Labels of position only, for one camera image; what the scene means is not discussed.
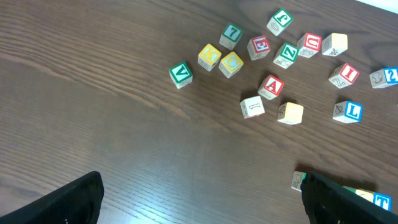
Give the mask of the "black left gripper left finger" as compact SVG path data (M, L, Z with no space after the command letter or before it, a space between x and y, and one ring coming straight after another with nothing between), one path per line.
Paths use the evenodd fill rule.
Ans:
M104 197L101 174L92 171L1 217L1 224L96 224Z

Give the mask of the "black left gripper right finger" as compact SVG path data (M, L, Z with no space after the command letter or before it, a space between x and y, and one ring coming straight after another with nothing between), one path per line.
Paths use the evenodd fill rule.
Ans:
M300 189L310 223L397 224L397 215L316 172L306 174Z

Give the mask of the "green R block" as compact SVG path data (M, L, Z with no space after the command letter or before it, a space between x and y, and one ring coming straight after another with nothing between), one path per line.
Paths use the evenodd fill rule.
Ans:
M300 172L300 171L294 171L293 173L293 177L292 177L292 183L291 183L291 188L294 190L297 190L299 192L301 192L301 184L303 182L303 180L306 177L306 173L305 172Z

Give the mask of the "yellow O block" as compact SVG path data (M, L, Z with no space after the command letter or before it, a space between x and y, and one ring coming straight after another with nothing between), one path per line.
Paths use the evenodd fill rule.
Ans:
M367 201L373 203L374 202L374 192L364 189L356 189L355 194L360 197L366 199Z

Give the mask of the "blue T block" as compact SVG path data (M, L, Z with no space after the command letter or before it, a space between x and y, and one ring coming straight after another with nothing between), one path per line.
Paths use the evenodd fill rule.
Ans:
M373 204L390 212L392 207L392 197L375 192Z

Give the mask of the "green B block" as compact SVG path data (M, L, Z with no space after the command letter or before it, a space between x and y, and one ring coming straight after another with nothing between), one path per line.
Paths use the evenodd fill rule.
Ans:
M357 190L355 188L348 187L348 186L343 186L343 188L345 188L345 189L347 189L347 190L349 190L350 192L353 192L353 193L356 193L356 190Z

